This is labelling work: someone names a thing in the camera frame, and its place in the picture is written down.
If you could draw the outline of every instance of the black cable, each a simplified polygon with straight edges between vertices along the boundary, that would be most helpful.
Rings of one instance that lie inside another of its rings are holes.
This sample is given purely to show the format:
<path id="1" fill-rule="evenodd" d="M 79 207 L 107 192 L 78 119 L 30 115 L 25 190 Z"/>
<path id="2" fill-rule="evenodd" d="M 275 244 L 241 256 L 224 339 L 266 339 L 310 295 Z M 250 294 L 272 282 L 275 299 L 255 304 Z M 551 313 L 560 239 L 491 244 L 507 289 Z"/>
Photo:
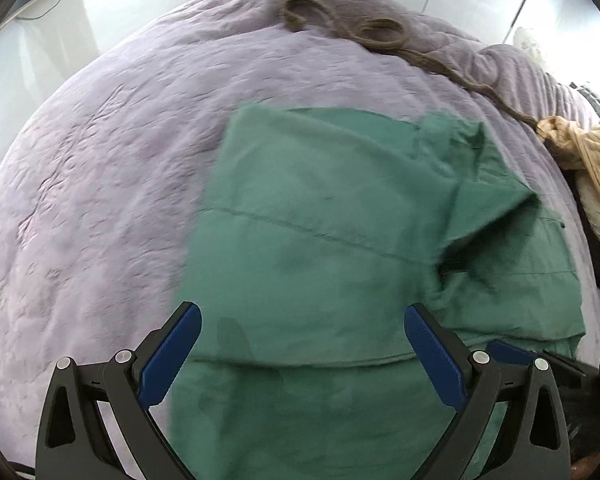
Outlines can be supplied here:
<path id="1" fill-rule="evenodd" d="M 48 13 L 50 13 L 52 10 L 54 10 L 58 5 L 60 5 L 60 2 L 62 0 L 58 0 L 53 7 L 51 7 L 50 9 L 47 9 L 43 14 L 40 14 L 39 16 L 36 16 L 35 18 L 28 18 L 27 16 L 16 16 L 15 19 L 19 20 L 21 22 L 35 22 L 36 20 L 39 20 L 40 18 L 44 18 L 46 15 L 48 15 Z"/>
<path id="2" fill-rule="evenodd" d="M 21 464 L 19 462 L 9 462 L 9 465 L 16 473 L 24 473 L 25 475 L 35 476 L 36 470 L 31 466 Z"/>

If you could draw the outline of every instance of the mattress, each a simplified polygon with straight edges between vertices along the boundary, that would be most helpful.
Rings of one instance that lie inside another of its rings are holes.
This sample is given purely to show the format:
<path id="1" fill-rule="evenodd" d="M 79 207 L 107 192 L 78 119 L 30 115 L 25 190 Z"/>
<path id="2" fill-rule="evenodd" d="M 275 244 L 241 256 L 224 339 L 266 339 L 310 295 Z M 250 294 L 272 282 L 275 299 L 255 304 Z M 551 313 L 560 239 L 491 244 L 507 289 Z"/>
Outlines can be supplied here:
<path id="1" fill-rule="evenodd" d="M 487 126 L 505 163 L 565 223 L 587 333 L 600 356 L 600 293 L 573 197 L 528 126 L 444 76 L 334 37 L 283 27 L 285 0 L 194 0 L 69 79 L 30 118 L 0 166 L 0 448 L 33 464 L 56 360 L 108 360 L 173 311 L 200 195 L 241 104 L 349 107 L 399 120 L 444 110 Z M 584 129 L 590 105 L 512 46 L 485 45 L 390 0 L 320 0 L 344 20 L 389 16 L 428 53 L 514 108 Z M 154 414 L 164 421 L 170 404 Z M 120 444 L 119 436 L 114 444 Z M 123 463 L 131 464 L 128 453 Z"/>

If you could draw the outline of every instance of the blue rubber pad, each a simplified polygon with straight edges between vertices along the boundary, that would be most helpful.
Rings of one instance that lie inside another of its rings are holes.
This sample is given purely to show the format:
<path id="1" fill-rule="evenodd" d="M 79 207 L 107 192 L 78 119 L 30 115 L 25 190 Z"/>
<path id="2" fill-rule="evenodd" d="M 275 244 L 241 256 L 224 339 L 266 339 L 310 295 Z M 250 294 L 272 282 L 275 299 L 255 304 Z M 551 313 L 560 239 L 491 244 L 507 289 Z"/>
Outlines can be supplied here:
<path id="1" fill-rule="evenodd" d="M 144 410 L 160 404 L 202 330 L 202 314 L 192 304 L 151 356 L 140 375 L 138 403 Z"/>
<path id="2" fill-rule="evenodd" d="M 456 412 L 462 411 L 466 402 L 462 371 L 414 306 L 404 313 L 404 333 L 440 400 Z"/>
<path id="3" fill-rule="evenodd" d="M 489 342 L 487 345 L 487 354 L 496 359 L 499 363 L 525 366 L 538 357 L 537 354 L 510 345 L 502 339 L 494 339 Z"/>

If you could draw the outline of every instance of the folded green cloth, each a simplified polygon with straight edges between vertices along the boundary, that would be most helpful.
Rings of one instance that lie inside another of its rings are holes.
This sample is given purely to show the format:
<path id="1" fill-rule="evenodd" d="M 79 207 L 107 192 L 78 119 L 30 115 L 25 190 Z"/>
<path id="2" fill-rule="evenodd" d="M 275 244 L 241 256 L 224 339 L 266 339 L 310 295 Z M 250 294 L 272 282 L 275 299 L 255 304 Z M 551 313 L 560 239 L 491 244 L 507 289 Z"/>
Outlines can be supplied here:
<path id="1" fill-rule="evenodd" d="M 404 336 L 411 303 L 472 347 L 573 356 L 584 332 L 560 219 L 445 114 L 243 107 L 177 299 L 203 329 L 171 442 L 201 480 L 408 478 L 452 415 Z"/>

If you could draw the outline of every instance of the beige ribbed cloth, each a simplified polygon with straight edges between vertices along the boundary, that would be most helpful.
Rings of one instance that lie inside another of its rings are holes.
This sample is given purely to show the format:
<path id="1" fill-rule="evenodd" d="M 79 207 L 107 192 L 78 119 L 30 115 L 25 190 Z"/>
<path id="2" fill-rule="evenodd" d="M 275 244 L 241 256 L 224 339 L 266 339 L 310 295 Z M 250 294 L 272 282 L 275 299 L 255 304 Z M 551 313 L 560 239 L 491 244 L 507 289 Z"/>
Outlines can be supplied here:
<path id="1" fill-rule="evenodd" d="M 586 132 L 575 121 L 552 116 L 543 119 L 536 133 L 564 170 L 587 170 L 600 193 L 600 126 Z"/>

